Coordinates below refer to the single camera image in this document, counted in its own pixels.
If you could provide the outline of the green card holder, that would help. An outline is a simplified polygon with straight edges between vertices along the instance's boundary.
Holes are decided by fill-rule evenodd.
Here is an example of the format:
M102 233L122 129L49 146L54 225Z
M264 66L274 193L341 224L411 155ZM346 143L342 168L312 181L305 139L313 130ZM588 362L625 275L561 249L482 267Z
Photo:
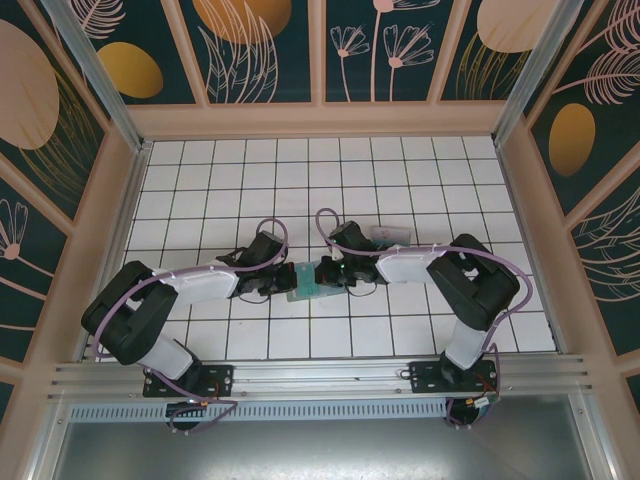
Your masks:
M303 300L313 300L347 293L344 287L335 287L316 283L315 268L319 264L319 260L295 264L297 287L286 293L288 302L300 302Z

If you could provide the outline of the grey metal sheet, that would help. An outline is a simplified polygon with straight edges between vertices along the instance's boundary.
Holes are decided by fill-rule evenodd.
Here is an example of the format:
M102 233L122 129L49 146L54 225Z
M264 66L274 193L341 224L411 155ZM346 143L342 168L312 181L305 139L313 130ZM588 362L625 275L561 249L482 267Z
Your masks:
M592 480L568 430L536 438L439 419L73 424L54 480Z

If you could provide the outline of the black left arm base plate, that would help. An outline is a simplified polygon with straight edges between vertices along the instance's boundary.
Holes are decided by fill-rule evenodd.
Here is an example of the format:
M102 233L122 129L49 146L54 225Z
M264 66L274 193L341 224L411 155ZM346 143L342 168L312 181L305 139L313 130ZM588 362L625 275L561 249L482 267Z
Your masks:
M231 395L234 383L232 365L192 365L179 379L170 380L167 385L150 369L143 370L145 380L142 389L144 398L221 398Z

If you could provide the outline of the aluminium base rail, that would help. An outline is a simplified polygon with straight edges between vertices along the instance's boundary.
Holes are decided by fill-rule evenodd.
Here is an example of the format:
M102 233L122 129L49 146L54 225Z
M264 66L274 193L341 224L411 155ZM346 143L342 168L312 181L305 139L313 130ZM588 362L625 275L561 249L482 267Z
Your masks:
M241 400L342 400L408 397L400 377L409 358L239 361L234 364L231 398ZM578 355L505 354L500 357L500 392L554 395L588 392L594 386ZM46 398L66 402L141 401L140 367L117 363L60 364Z

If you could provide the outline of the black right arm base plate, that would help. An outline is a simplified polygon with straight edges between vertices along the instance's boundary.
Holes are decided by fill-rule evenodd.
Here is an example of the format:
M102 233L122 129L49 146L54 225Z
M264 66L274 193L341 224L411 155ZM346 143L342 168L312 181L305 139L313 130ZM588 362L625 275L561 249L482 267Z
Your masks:
M468 370L440 360L415 361L408 364L413 393L480 395L498 389L497 370L492 360L479 360Z

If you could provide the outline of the aluminium corner post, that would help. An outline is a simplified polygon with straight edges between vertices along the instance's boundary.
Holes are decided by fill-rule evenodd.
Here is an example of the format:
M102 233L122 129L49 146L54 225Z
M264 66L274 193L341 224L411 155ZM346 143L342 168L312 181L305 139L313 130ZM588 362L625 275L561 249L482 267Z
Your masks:
M83 68L89 82L93 85L126 143L135 153L139 153L143 146L143 138L96 50L76 20L71 7L66 0L41 0L41 3L58 27L74 58Z
M524 108L576 22L583 4L584 0L559 0L554 8L494 127L492 139L497 150L508 140Z

